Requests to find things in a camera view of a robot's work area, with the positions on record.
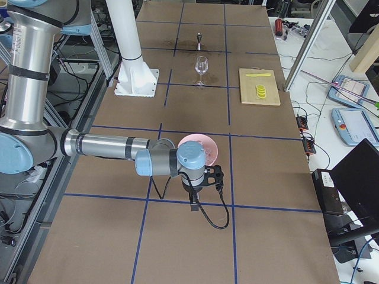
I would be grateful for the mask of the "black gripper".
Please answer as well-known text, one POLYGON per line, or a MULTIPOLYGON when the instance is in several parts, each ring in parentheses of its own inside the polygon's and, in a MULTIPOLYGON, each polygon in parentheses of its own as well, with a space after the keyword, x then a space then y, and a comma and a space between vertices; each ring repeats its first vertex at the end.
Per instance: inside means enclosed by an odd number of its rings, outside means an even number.
POLYGON ((198 206, 198 193, 205 187, 205 181, 195 185, 194 183, 189 182, 185 176, 181 176, 182 186, 185 191, 189 193, 189 202, 191 212, 196 212, 199 210, 198 206))

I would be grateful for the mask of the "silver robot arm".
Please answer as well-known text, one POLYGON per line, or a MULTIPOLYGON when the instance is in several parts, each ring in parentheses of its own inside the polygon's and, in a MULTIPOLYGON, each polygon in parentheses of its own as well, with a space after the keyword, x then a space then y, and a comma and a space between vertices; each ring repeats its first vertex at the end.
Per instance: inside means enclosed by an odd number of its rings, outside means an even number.
POLYGON ((205 150, 196 141, 179 147, 167 139, 82 133, 43 121, 54 38, 91 32, 89 1, 9 1, 14 22, 8 99, 1 118, 1 172, 17 174, 55 157, 95 156, 133 161, 140 176, 180 176, 191 209, 207 186, 205 150))

